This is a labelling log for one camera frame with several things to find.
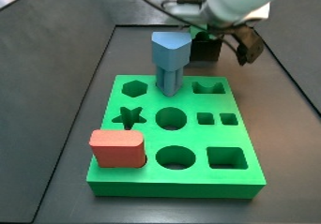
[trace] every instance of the black cable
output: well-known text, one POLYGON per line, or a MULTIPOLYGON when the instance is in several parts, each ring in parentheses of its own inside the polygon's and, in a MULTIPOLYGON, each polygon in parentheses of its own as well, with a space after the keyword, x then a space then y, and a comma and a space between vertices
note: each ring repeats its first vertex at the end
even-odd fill
MULTIPOLYGON (((194 24, 193 22, 189 22, 186 20, 184 20, 182 18, 180 18, 178 16, 173 15, 170 12, 168 12, 165 9, 162 9, 158 5, 156 5, 150 0, 144 0, 150 6, 153 6, 157 10, 160 10, 161 12, 164 12, 166 15, 169 15, 172 18, 174 18, 177 21, 194 26, 197 29, 200 29, 201 31, 206 32, 208 34, 213 34, 212 32, 209 32, 209 30, 206 28, 204 28, 202 26, 194 24)), ((235 54, 239 56, 237 50, 235 49, 235 47, 232 46, 232 44, 221 37, 216 35, 216 38, 219 38, 220 40, 223 40, 223 42, 229 46, 229 48, 232 49, 232 51, 235 52, 235 54)))

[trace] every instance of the shape hole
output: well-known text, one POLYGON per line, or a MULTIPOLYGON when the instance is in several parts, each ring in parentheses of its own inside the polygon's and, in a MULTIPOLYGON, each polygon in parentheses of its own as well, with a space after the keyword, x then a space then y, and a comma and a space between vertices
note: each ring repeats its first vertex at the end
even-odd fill
POLYGON ((185 170, 196 162, 194 152, 178 145, 162 148, 156 155, 157 162, 170 170, 185 170))
POLYGON ((188 123, 188 116, 177 108, 165 108, 156 115, 156 122, 165 130, 178 130, 188 123))
POLYGON ((209 147, 208 158, 213 169, 248 168, 244 150, 240 147, 209 147))
POLYGON ((196 94, 227 94, 224 83, 221 82, 210 87, 201 85, 200 82, 193 82, 192 87, 196 94))
POLYGON ((148 93, 148 87, 148 84, 144 82, 128 82, 124 84, 122 93, 129 97, 140 97, 148 93))
POLYGON ((122 123, 125 130, 132 130, 136 123, 146 123, 146 119, 141 116, 144 108, 129 109, 126 107, 121 108, 121 115, 117 116, 112 121, 114 123, 122 123))
POLYGON ((221 121, 223 121, 224 125, 228 125, 228 126, 237 126, 239 125, 236 114, 221 113, 220 116, 221 116, 221 121))
POLYGON ((200 112, 197 114, 197 121, 200 125, 215 125, 213 114, 209 112, 200 112))

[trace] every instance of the circle hole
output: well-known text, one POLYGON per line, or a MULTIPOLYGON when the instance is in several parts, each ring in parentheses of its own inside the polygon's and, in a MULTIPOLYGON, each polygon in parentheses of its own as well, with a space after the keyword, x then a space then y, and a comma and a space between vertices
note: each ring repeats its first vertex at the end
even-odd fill
POLYGON ((157 162, 170 170, 185 170, 196 162, 194 152, 178 145, 162 148, 156 155, 157 162))
POLYGON ((156 123, 165 130, 180 130, 188 123, 188 116, 177 108, 165 108, 156 115, 156 123))

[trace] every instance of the blue hexagonal prism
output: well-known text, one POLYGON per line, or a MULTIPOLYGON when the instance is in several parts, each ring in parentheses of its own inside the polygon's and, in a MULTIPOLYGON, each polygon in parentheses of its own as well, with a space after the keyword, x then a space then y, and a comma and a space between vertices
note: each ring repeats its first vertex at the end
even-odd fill
POLYGON ((190 61, 192 34, 154 32, 152 42, 157 86, 172 97, 182 86, 184 67, 190 61))

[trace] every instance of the black tabletop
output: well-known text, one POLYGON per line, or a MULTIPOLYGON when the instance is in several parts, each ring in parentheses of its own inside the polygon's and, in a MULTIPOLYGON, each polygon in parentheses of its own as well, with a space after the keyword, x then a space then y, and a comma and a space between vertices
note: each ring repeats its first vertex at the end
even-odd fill
POLYGON ((35 219, 37 223, 240 223, 321 220, 321 125, 311 103, 269 51, 240 67, 224 47, 216 64, 185 68, 186 75, 225 76, 244 116, 268 185, 252 200, 94 197, 86 182, 89 139, 101 127, 118 74, 154 74, 152 32, 118 27, 95 74, 69 143, 35 219))

